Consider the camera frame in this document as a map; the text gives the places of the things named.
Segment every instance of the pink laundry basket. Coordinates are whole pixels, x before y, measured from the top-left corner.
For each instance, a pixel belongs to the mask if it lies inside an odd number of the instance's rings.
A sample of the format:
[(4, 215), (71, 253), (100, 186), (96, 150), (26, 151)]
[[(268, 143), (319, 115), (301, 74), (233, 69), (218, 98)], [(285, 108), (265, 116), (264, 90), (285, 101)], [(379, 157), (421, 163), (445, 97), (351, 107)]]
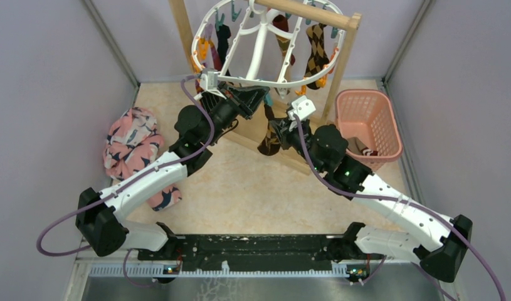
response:
[(403, 153), (398, 126), (388, 97), (377, 90), (344, 90), (337, 95), (336, 125), (342, 137), (357, 137), (378, 156), (348, 155), (378, 170), (386, 162), (396, 161)]

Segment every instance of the wooden pole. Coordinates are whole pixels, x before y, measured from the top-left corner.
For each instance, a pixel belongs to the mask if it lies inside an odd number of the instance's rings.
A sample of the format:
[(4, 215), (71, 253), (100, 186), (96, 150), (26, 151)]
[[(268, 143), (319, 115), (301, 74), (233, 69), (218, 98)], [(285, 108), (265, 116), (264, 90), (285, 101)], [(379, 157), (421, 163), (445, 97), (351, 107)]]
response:
[(351, 48), (353, 47), (353, 42), (355, 41), (355, 36), (357, 35), (357, 29), (359, 28), (359, 24), (361, 23), (361, 14), (353, 14), (351, 17), (350, 26), (355, 29), (348, 29), (345, 32), (344, 44), (342, 45), (342, 50), (338, 56), (337, 66), (335, 67), (335, 73), (333, 76), (333, 80), (331, 82), (331, 88), (329, 89), (329, 94), (327, 95), (327, 101), (325, 102), (324, 112), (322, 113), (322, 118), (320, 119), (320, 125), (327, 123), (327, 117), (329, 116), (329, 111), (334, 106), (335, 97), (339, 92), (340, 82), (342, 81), (342, 77), (344, 76), (345, 66), (347, 64), (347, 60), (349, 59), (349, 55), (351, 54)]
[(336, 28), (344, 30), (357, 29), (357, 24), (351, 22), (351, 18), (348, 16), (343, 16), (321, 8), (315, 8), (293, 0), (255, 0), (255, 3)]
[(185, 57), (187, 58), (187, 64), (189, 64), (189, 69), (193, 71), (191, 47), (194, 35), (192, 33), (191, 23), (189, 22), (189, 16), (187, 15), (185, 0), (169, 0), (169, 4), (171, 6), (172, 16), (176, 21), (181, 44), (183, 45), (183, 52), (185, 52)]

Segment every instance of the gray floor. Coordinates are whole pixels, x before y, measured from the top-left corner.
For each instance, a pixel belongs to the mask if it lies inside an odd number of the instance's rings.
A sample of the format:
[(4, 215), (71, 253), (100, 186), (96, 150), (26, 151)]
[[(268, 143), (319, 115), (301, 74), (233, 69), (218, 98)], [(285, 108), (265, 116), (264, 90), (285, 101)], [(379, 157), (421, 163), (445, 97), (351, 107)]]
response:
[(124, 278), (89, 278), (82, 301), (165, 300), (442, 300), (411, 265), (390, 264), (364, 287), (336, 278), (180, 278), (138, 288)]

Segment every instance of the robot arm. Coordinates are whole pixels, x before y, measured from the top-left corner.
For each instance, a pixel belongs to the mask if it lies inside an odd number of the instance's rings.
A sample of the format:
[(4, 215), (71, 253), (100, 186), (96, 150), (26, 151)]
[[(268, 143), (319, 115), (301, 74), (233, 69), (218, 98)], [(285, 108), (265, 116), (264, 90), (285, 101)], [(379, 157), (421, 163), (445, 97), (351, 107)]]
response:
[[(223, 135), (238, 115), (249, 119), (268, 93), (268, 87), (236, 88), (225, 83), (218, 85), (220, 94), (203, 93), (201, 100), (216, 129), (211, 144)], [(319, 127), (313, 134), (308, 117), (315, 111), (305, 96), (296, 99), (287, 111), (288, 118), (271, 123), (284, 149), (294, 147), (305, 157), (298, 126), (304, 131), (308, 156), (319, 173), (331, 185), (348, 193), (392, 196), (401, 202), (383, 199), (348, 198), (383, 214), (406, 232), (386, 231), (352, 223), (348, 230), (329, 245), (338, 246), (351, 258), (377, 253), (419, 263), (430, 275), (442, 281), (453, 281), (465, 256), (466, 246), (430, 215), (414, 208), (411, 198), (387, 185), (368, 167), (345, 154), (347, 141), (334, 125)], [(300, 117), (298, 124), (293, 117)], [(140, 204), (162, 188), (179, 182), (203, 167), (212, 153), (207, 149), (185, 162), (166, 166), (195, 153), (209, 137), (209, 124), (195, 106), (183, 108), (174, 128), (179, 139), (168, 152), (132, 177), (99, 193), (89, 188), (80, 195), (79, 208), (106, 198), (106, 202), (76, 217), (76, 226), (98, 256), (106, 256), (123, 248), (159, 251), (172, 249), (178, 238), (164, 224), (142, 224), (127, 221), (126, 217)], [(441, 215), (469, 239), (471, 221), (460, 215), (455, 219)]]

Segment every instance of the basket rim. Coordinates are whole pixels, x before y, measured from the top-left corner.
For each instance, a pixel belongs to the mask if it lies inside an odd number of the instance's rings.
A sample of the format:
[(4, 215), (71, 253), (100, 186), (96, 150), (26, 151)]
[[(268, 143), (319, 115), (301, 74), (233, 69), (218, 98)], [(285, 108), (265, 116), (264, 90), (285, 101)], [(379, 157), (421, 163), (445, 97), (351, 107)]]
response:
[(392, 101), (390, 100), (388, 95), (386, 95), (386, 93), (383, 93), (383, 92), (381, 92), (379, 90), (375, 90), (375, 89), (345, 89), (345, 90), (340, 91), (335, 98), (335, 100), (336, 100), (335, 101), (336, 119), (338, 120), (338, 99), (339, 99), (340, 95), (349, 94), (352, 92), (363, 92), (363, 91), (374, 92), (376, 94), (379, 94), (379, 95), (383, 96), (383, 99), (385, 99), (386, 102), (388, 103), (388, 107), (390, 109), (390, 115), (392, 116), (392, 124), (394, 125), (394, 129), (396, 130), (396, 138), (398, 140), (399, 149), (395, 154), (390, 155), (390, 156), (362, 156), (362, 155), (357, 155), (357, 154), (352, 153), (349, 149), (346, 149), (345, 153), (355, 159), (360, 159), (360, 160), (367, 159), (369, 162), (374, 162), (374, 163), (388, 162), (388, 160), (395, 161), (395, 160), (399, 159), (399, 157), (401, 157), (401, 155), (403, 154), (403, 143), (401, 142), (401, 136), (399, 134), (398, 123), (396, 122), (396, 116), (394, 115), (394, 108), (392, 106)]

